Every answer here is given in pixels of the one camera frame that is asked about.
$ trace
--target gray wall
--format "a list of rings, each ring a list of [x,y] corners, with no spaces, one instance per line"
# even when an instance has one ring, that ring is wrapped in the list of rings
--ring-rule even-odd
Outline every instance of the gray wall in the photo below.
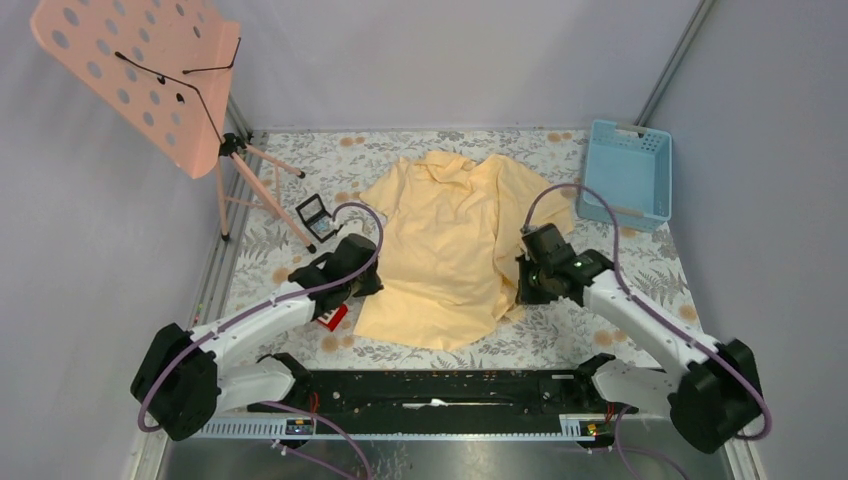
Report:
[[[697,0],[218,0],[254,128],[635,120]]]
[[[115,479],[156,330],[188,320],[217,238],[190,180],[0,5],[0,477]]]
[[[848,2],[719,2],[652,120],[706,328],[753,347],[770,479],[844,478]]]

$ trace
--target small black picture frame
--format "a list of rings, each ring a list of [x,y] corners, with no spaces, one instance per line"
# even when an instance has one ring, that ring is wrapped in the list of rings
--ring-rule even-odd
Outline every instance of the small black picture frame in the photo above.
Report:
[[[295,210],[303,225],[319,242],[324,243],[336,234],[336,229],[333,228],[333,218],[324,206],[319,194],[316,193],[307,198],[295,207]]]

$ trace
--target pink music stand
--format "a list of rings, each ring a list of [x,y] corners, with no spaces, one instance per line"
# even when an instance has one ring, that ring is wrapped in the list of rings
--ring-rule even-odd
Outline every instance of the pink music stand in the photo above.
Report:
[[[225,21],[211,0],[42,0],[30,26],[45,51],[190,177],[215,170],[221,235],[229,239],[226,202],[234,199],[224,194],[218,152],[239,24]],[[279,167],[303,177],[299,169],[246,147],[271,162],[275,173]],[[261,206],[314,251],[244,159],[237,152],[229,158]]]

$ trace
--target table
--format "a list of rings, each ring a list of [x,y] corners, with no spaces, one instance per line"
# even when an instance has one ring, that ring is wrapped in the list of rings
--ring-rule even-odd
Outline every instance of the table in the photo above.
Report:
[[[456,151],[475,161],[500,153],[522,162],[551,183],[579,182],[588,143],[585,130],[414,131],[361,133],[275,133],[267,151],[306,172],[304,180],[284,179],[283,205],[297,205],[320,193],[327,208],[357,199],[400,156],[420,158],[430,150]],[[273,169],[260,178],[271,185]],[[574,198],[575,193],[562,191]],[[365,218],[362,212],[342,215]],[[611,257],[612,227],[575,216],[566,235],[575,250],[594,248]],[[373,227],[366,231],[372,238]],[[642,291],[695,328],[697,311],[668,226],[653,233],[623,228],[621,263]],[[333,240],[318,254],[335,248]],[[225,306],[227,314],[268,298],[288,274],[312,256],[279,219],[263,209],[249,213]],[[331,333],[318,324],[269,338],[242,360],[252,363],[268,353],[288,352],[308,369],[514,369],[572,368],[596,353],[607,352],[640,367],[657,363],[624,332],[574,303],[527,309],[523,321],[503,319],[487,337],[452,352],[411,348],[353,335],[362,299],[348,302],[350,312]],[[403,327],[403,319],[398,319]]]

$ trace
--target yellow cloth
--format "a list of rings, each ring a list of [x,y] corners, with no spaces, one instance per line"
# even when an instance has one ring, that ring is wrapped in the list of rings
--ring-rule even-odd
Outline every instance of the yellow cloth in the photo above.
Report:
[[[494,331],[515,303],[521,226],[550,184],[503,155],[480,165],[456,153],[401,158],[360,198],[386,215],[378,274],[354,333],[453,350]],[[547,195],[533,224],[574,226],[571,205]]]

